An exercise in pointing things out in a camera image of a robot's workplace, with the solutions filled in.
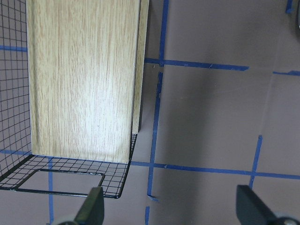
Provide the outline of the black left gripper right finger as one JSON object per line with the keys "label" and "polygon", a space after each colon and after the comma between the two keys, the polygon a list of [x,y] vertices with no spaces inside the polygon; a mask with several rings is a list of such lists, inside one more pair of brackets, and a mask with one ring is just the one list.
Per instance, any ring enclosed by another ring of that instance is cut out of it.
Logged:
{"label": "black left gripper right finger", "polygon": [[277,216],[248,185],[236,188],[236,216],[242,225],[298,225],[299,220]]}

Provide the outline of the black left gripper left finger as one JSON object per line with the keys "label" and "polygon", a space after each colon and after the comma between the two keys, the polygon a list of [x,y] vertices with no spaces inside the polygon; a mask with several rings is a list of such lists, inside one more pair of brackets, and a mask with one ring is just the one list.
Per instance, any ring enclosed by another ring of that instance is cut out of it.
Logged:
{"label": "black left gripper left finger", "polygon": [[102,225],[105,217],[102,187],[93,187],[75,216],[65,216],[56,225]]}

